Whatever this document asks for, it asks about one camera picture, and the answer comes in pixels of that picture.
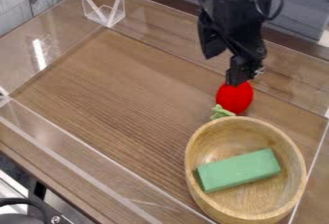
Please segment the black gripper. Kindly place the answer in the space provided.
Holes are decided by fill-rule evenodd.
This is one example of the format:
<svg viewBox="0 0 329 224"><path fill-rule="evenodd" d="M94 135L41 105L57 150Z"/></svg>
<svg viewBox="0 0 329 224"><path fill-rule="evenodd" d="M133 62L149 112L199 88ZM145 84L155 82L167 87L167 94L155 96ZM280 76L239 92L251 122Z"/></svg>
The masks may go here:
<svg viewBox="0 0 329 224"><path fill-rule="evenodd" d="M267 50L260 36L268 0L199 0L197 36L208 60L225 49L232 53L225 84L236 87L262 72Z"/></svg>

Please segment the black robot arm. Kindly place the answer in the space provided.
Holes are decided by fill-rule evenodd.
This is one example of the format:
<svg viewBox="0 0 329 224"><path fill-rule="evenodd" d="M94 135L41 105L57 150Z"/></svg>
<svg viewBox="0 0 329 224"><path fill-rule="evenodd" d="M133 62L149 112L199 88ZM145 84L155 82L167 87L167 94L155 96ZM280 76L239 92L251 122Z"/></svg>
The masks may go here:
<svg viewBox="0 0 329 224"><path fill-rule="evenodd" d="M197 37L208 60L229 50L225 84L238 86L256 75L267 56L263 22L268 19L271 0L199 0Z"/></svg>

